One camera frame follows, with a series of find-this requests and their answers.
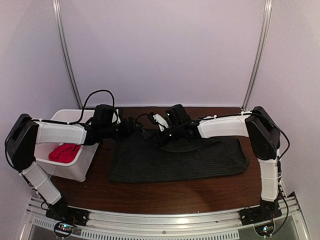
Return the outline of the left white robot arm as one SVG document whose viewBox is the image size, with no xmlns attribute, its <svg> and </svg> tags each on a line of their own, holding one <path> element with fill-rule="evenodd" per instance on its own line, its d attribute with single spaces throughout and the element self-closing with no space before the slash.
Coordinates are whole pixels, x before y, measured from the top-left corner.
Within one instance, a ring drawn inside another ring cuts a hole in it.
<svg viewBox="0 0 320 240">
<path fill-rule="evenodd" d="M 95 109 L 62 109 L 50 120 L 35 119 L 23 113 L 5 141 L 5 153 L 13 168 L 50 206 L 61 222 L 72 218 L 66 200 L 49 179 L 49 175 L 83 182 L 86 179 L 98 144 L 107 138 L 118 138 L 136 127 L 133 117 L 101 104 Z M 67 144 L 79 147 L 69 163 L 49 159 L 50 151 Z"/>
</svg>

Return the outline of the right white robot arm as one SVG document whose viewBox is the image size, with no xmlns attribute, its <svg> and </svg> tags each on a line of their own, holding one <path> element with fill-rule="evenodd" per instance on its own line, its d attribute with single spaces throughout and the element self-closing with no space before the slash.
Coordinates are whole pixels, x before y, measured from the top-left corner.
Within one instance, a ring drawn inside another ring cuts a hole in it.
<svg viewBox="0 0 320 240">
<path fill-rule="evenodd" d="M 266 221 L 276 212 L 276 202 L 281 184 L 280 138 L 281 130 L 265 109 L 256 106 L 251 111 L 234 115 L 206 116 L 191 119 L 181 104 L 165 111 L 166 118 L 151 113 L 150 121 L 159 127 L 153 137 L 158 146 L 185 139 L 213 137 L 247 137 L 252 152 L 258 159 L 261 178 L 260 206 L 256 210 L 259 220 Z"/>
</svg>

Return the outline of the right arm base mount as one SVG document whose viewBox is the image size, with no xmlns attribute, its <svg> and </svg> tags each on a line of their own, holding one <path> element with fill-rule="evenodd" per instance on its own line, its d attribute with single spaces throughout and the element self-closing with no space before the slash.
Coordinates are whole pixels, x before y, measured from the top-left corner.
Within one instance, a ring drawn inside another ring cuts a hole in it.
<svg viewBox="0 0 320 240">
<path fill-rule="evenodd" d="M 239 211 L 239 217 L 243 226 L 260 222 L 270 222 L 273 218 L 282 216 L 278 201 L 260 200 L 258 206 L 245 207 Z"/>
</svg>

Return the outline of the dark pinstriped shirt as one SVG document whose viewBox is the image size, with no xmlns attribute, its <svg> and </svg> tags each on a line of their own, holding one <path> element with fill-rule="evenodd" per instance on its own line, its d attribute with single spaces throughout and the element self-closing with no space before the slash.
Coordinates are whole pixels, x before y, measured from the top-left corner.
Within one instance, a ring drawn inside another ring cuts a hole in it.
<svg viewBox="0 0 320 240">
<path fill-rule="evenodd" d="M 135 132 L 113 153 L 112 183 L 163 183 L 232 176 L 250 164 L 240 141 L 232 136 L 179 139 L 159 147 Z"/>
</svg>

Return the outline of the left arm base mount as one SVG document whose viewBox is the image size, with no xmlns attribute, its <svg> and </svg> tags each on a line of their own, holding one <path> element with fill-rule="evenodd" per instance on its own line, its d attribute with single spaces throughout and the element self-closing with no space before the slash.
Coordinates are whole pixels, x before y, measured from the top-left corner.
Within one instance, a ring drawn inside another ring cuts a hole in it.
<svg viewBox="0 0 320 240">
<path fill-rule="evenodd" d="M 67 199 L 62 197 L 55 204 L 49 204 L 45 216 L 70 225 L 85 227 L 87 225 L 89 211 L 70 207 Z"/>
</svg>

